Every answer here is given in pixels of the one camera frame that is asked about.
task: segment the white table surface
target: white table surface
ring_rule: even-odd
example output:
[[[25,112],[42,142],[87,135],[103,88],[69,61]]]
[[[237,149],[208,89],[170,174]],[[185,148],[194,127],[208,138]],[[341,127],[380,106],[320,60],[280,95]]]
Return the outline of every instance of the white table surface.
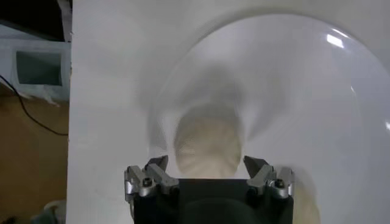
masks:
[[[389,9],[387,0],[75,1],[67,223],[132,222],[123,171],[147,161],[147,110],[206,33],[250,15],[308,15],[362,41],[390,70]]]

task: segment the wooden floor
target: wooden floor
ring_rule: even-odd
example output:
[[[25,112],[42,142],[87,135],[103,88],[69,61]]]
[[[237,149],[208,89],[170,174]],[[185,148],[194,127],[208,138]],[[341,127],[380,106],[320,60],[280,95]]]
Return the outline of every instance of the wooden floor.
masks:
[[[33,117],[68,132],[67,103],[24,102]],[[67,158],[68,137],[33,123],[18,98],[0,84],[0,222],[15,215],[17,223],[29,223],[46,203],[65,199]]]

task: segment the screw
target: screw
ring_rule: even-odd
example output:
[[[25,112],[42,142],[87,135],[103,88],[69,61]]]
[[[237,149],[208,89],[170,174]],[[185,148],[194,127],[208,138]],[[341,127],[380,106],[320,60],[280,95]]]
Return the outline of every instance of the screw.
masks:
[[[277,188],[285,188],[285,182],[282,179],[276,179],[274,184]]]
[[[150,187],[152,185],[153,181],[150,177],[144,178],[142,180],[142,186],[144,187]]]

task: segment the white plate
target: white plate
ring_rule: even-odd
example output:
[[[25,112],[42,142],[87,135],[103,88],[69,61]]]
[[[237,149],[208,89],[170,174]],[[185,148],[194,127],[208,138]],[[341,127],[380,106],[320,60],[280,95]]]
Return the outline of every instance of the white plate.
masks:
[[[296,15],[218,29],[178,63],[157,100],[168,149],[181,115],[211,98],[237,110],[243,154],[293,168],[322,223],[390,222],[390,76],[361,43]],[[174,159],[168,172],[180,175]],[[236,177],[247,177],[243,166]]]

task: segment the black cable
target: black cable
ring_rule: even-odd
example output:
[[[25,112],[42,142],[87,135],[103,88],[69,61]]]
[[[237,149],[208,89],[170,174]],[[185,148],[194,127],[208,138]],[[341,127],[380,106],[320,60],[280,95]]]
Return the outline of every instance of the black cable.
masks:
[[[19,95],[19,93],[17,92],[17,90],[15,89],[15,87],[13,87],[13,85],[11,85],[11,83],[9,83],[2,75],[0,75],[0,78],[3,79],[3,81],[5,81],[5,83],[13,90],[13,92],[15,93],[15,95],[19,98],[19,102],[20,102],[20,105],[22,106],[23,108],[23,111],[25,112],[25,114],[27,115],[27,117],[29,117],[30,119],[32,119],[32,121],[34,121],[35,123],[37,123],[39,126],[43,127],[44,129],[46,129],[47,131],[50,131],[56,135],[60,135],[60,136],[67,136],[68,134],[64,134],[64,133],[59,133],[59,132],[56,132],[54,131],[53,129],[45,126],[44,124],[42,124],[41,122],[37,121],[35,118],[33,118],[29,112],[27,112],[26,110],[26,107],[24,107],[24,103],[23,103],[23,100],[22,100],[22,97]]]

